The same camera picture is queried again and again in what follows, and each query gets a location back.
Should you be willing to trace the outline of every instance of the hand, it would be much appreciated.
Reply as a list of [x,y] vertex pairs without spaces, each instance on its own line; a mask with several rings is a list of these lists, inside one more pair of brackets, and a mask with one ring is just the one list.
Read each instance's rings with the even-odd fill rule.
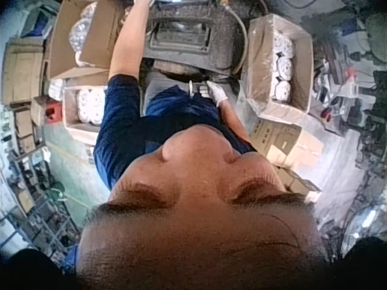
[[211,81],[207,81],[207,86],[200,86],[200,94],[204,98],[212,98],[218,108],[220,103],[224,100],[228,100],[223,88]]

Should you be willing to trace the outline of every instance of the green floor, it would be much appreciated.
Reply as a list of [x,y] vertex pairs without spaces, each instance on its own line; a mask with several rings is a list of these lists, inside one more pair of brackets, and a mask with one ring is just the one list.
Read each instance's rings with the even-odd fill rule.
[[87,211],[105,202],[109,190],[88,162],[86,145],[74,140],[62,123],[45,125],[44,134],[51,152],[51,173],[65,186],[68,210],[82,228]]

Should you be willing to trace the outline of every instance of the eyebrow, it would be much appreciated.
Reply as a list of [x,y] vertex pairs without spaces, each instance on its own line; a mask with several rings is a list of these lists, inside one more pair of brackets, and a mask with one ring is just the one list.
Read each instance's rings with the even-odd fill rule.
[[[263,207],[265,205],[282,205],[287,208],[307,209],[304,203],[305,196],[297,193],[283,193],[277,196],[266,196],[264,198],[251,198],[233,201],[231,206],[240,208]],[[144,207],[138,204],[102,204],[92,208],[86,215],[85,226],[95,224],[106,217],[119,216],[165,216],[171,212],[173,207]]]

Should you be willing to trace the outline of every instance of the blue shirt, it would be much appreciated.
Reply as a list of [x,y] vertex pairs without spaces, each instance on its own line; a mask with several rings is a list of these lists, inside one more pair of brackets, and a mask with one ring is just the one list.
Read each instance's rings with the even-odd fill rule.
[[217,128],[239,153],[255,152],[223,124],[213,101],[189,97],[178,86],[155,96],[140,117],[140,90],[132,76],[117,75],[106,90],[105,113],[94,148],[99,175],[112,189],[136,158],[157,150],[173,134],[196,124]]

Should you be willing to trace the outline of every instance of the fluorescent light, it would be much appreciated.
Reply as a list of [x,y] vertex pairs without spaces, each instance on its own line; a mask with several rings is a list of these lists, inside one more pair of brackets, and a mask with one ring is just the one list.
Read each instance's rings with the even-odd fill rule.
[[371,225],[371,223],[374,221],[375,215],[376,215],[376,211],[375,210],[371,210],[369,212],[367,218],[364,220],[364,222],[362,224],[362,227],[363,228],[368,228]]

